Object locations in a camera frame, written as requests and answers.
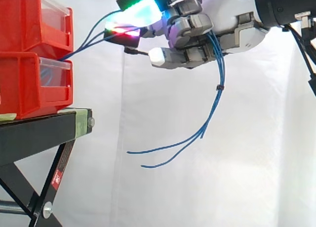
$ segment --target led light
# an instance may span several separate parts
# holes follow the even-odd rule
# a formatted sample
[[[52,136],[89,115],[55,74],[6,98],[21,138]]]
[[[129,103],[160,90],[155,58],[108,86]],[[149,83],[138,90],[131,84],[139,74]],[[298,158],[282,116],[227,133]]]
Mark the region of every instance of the led light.
[[[116,33],[124,33],[135,28],[134,26],[129,26],[130,24],[127,23],[127,17],[124,12],[118,12],[109,16],[105,23],[105,29]],[[133,37],[139,37],[140,30],[126,32],[125,34]]]
[[[126,35],[129,35],[129,36],[139,37],[140,35],[140,30],[129,31],[129,30],[132,30],[134,27],[122,27],[122,25],[119,25],[114,22],[105,23],[105,28],[109,31],[113,31],[116,33],[125,33]]]
[[[136,27],[146,27],[159,21],[162,13],[155,0],[141,0],[124,11],[128,23]]]

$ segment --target bolt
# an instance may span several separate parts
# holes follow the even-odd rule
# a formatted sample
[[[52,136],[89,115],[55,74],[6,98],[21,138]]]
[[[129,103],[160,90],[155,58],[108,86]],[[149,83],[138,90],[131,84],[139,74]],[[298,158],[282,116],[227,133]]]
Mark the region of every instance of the bolt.
[[[88,127],[93,128],[94,125],[95,125],[95,119],[92,117],[88,118]]]
[[[53,214],[53,205],[51,202],[47,202],[43,207],[43,217],[45,219],[48,219],[50,215]]]

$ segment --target blue wire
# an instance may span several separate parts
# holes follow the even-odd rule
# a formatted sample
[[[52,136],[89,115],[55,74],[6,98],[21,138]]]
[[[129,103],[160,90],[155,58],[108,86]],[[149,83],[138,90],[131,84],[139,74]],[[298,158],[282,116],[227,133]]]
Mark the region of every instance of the blue wire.
[[[102,39],[102,40],[99,40],[99,41],[97,41],[97,42],[92,43],[93,40],[95,40],[96,38],[98,38],[100,35],[102,35],[102,34],[104,33],[104,31],[103,31],[103,32],[99,33],[97,36],[95,36],[91,41],[89,41],[87,45],[83,46],[82,48],[77,49],[75,52],[72,52],[72,53],[70,53],[70,54],[67,54],[65,57],[59,59],[59,61],[65,61],[65,60],[71,58],[72,56],[74,56],[75,54],[80,53],[80,52],[86,50],[87,48],[90,48],[90,47],[92,47],[92,46],[94,46],[94,45],[96,45],[96,44],[99,44],[99,43],[101,43],[101,42],[103,42],[103,41],[108,41],[108,40],[110,40],[110,39],[112,39],[112,38],[114,38],[114,37],[118,37],[118,36],[124,35],[124,34],[127,33],[127,32],[136,31],[136,30],[139,30],[139,29],[140,29],[140,28],[137,27],[137,28],[134,28],[134,29],[125,31],[125,32],[123,32],[123,33],[117,33],[117,34],[115,34],[115,35],[105,37],[105,38]]]
[[[194,139],[192,141],[190,141],[187,145],[185,145],[181,150],[179,150],[170,160],[164,162],[164,163],[161,163],[161,164],[158,164],[158,165],[154,165],[154,166],[148,166],[148,165],[141,165],[141,167],[143,168],[147,168],[147,169],[155,169],[155,168],[158,168],[158,167],[161,167],[161,166],[164,166],[168,163],[170,163],[171,161],[173,161],[181,152],[183,152],[187,147],[189,147],[193,142],[195,142],[199,137],[199,134],[197,134]]]
[[[224,86],[225,84],[225,60],[224,60],[224,55],[223,55],[223,52],[222,52],[222,49],[221,49],[221,46],[220,46],[220,43],[217,39],[217,37],[215,36],[215,34],[213,32],[211,32],[211,34],[207,35],[213,46],[214,46],[214,53],[215,53],[215,57],[216,57],[216,60],[217,60],[217,63],[218,63],[218,67],[219,67],[219,72],[220,72],[220,85],[221,86]],[[169,148],[173,148],[173,147],[177,147],[179,145],[182,145],[188,141],[190,141],[187,145],[185,145],[182,149],[180,149],[170,160],[164,162],[164,163],[161,163],[161,164],[158,164],[158,165],[154,165],[154,166],[148,166],[148,165],[142,165],[141,167],[143,168],[158,168],[158,167],[161,167],[161,166],[164,166],[168,163],[170,163],[171,161],[173,161],[181,152],[183,152],[187,147],[189,147],[194,141],[196,141],[199,136],[201,135],[201,139],[204,137],[204,134],[207,130],[207,127],[208,127],[208,124],[211,120],[211,118],[213,117],[214,113],[215,113],[215,110],[219,104],[219,101],[221,99],[221,96],[222,96],[222,93],[223,93],[223,90],[218,90],[217,92],[217,95],[216,95],[216,98],[215,98],[215,101],[214,101],[214,104],[212,106],[212,109],[211,109],[211,112],[210,112],[210,115],[207,119],[207,121],[205,122],[205,124],[193,135],[191,136],[190,138],[182,141],[182,142],[179,142],[179,143],[176,143],[174,145],[170,145],[170,146],[167,146],[167,147],[161,147],[161,148],[157,148],[157,149],[153,149],[153,150],[149,150],[149,151],[128,151],[127,153],[128,154],[146,154],[146,153],[151,153],[151,152],[156,152],[156,151],[160,151],[160,150],[165,150],[165,149],[169,149]]]
[[[95,30],[95,28],[107,17],[118,13],[118,12],[122,12],[121,10],[117,10],[117,11],[113,11],[110,12],[109,14],[106,14],[104,17],[102,17],[97,23],[95,23],[95,25],[92,27],[91,31],[89,32],[87,38],[84,40],[84,42],[82,43],[82,45],[80,45],[80,47],[78,49],[81,49],[82,47],[84,47],[85,43],[87,43],[87,41],[89,40],[90,36],[92,35],[93,31]]]

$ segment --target stacked storage drawer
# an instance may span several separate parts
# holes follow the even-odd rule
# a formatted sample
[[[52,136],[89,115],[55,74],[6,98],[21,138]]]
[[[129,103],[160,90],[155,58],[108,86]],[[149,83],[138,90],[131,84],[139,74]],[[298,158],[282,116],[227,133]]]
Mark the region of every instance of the stacked storage drawer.
[[[73,102],[73,13],[53,0],[0,0],[0,120]]]

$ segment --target black zip tie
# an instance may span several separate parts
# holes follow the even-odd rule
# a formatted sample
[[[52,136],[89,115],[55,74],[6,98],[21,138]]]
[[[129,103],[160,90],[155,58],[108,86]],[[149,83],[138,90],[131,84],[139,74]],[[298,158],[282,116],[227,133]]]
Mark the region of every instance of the black zip tie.
[[[218,85],[216,87],[216,90],[224,90],[224,89],[225,89],[225,86],[223,86],[223,85]]]

